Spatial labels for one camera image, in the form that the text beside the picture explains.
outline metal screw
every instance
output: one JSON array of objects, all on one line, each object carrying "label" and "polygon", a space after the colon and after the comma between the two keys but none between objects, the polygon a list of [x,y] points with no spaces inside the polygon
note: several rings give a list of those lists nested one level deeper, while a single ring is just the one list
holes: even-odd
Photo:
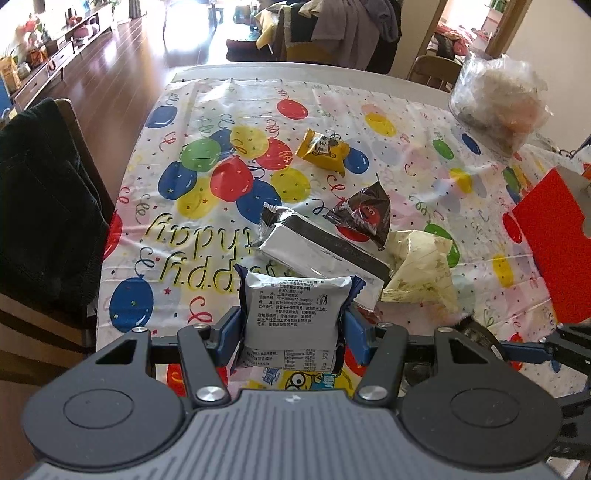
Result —
[{"label": "metal screw", "polygon": [[388,390],[378,385],[368,385],[359,390],[359,396],[364,400],[383,400],[388,396]]},{"label": "metal screw", "polygon": [[226,396],[224,390],[220,387],[208,385],[197,390],[197,398],[202,401],[217,401]]}]

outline table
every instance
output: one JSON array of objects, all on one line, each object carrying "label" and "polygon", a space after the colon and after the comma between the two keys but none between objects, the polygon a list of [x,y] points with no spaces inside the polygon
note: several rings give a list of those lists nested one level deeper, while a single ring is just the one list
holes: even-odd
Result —
[{"label": "table", "polygon": [[[263,201],[339,235],[323,214],[376,174],[391,199],[392,230],[428,228],[454,240],[448,263],[464,311],[501,339],[548,333],[551,301],[509,212],[549,168],[582,172],[582,160],[529,145],[501,158],[446,106],[444,92],[337,67],[241,63],[178,73],[142,130],[119,193],[99,293],[99,347],[138,325],[173,335],[215,322],[238,304],[234,264],[287,273],[247,247]],[[350,144],[344,178],[293,155],[308,127]],[[375,254],[371,242],[356,244]],[[416,334],[445,321],[430,305],[380,304],[376,315]],[[339,375],[305,372],[299,388],[351,393],[363,368],[345,360]],[[554,395],[584,383],[559,365],[521,371]],[[239,369],[229,387],[286,388],[293,375]],[[182,391],[178,366],[157,366],[157,377]]]}]

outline gray towel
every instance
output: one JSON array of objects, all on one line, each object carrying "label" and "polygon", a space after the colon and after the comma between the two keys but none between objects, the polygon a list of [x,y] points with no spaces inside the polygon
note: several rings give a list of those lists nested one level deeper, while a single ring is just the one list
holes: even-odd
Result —
[{"label": "gray towel", "polygon": [[378,27],[379,35],[387,42],[397,41],[400,38],[396,13],[390,0],[360,0],[369,17]]},{"label": "gray towel", "polygon": [[365,70],[379,31],[359,0],[324,0],[312,41],[336,58],[339,67]]}]

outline transparent plastic bag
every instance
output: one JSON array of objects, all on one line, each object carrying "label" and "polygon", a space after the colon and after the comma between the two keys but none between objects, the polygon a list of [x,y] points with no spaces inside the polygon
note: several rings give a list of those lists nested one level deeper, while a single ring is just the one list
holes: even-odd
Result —
[{"label": "transparent plastic bag", "polygon": [[552,113],[541,97],[548,90],[532,66],[503,55],[487,60],[471,51],[450,95],[450,110],[493,151],[510,157]]}]

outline chair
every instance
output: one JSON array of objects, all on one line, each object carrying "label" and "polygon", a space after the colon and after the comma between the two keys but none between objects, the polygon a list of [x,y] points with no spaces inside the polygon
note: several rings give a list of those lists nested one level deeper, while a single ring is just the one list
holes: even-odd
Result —
[{"label": "chair", "polygon": [[[115,205],[90,155],[72,103],[68,99],[59,99],[56,100],[56,105],[66,122],[80,160],[97,190],[103,217],[110,220]],[[60,334],[44,328],[48,323],[51,324],[52,330],[58,329]],[[32,298],[15,299],[0,294],[0,325],[24,335],[27,341],[32,339],[42,342],[45,344],[43,349],[45,346],[51,346],[67,351],[69,363],[80,361],[83,356],[90,355],[96,350],[96,316],[88,317],[86,309],[78,312],[65,311],[42,305]],[[0,349],[0,380],[42,386],[66,370],[67,367],[62,365]]]},{"label": "chair", "polygon": [[449,92],[448,84],[456,84],[461,69],[462,65],[453,60],[423,55],[414,61],[407,80]]}]

